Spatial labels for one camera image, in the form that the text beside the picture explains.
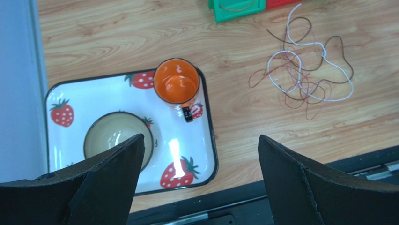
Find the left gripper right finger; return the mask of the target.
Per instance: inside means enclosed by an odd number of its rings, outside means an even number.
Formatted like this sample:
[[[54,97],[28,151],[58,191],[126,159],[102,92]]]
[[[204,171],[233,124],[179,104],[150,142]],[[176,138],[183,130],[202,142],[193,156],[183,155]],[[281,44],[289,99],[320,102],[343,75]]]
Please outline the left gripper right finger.
[[[259,162],[277,225],[396,225],[399,187],[341,172],[261,135]]]

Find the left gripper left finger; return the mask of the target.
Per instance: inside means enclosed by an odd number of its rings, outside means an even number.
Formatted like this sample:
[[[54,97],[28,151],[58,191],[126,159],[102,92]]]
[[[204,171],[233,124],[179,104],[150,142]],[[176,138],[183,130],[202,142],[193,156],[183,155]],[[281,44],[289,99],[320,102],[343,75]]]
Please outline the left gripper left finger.
[[[138,134],[35,180],[1,183],[1,224],[126,224],[144,151],[144,136]]]

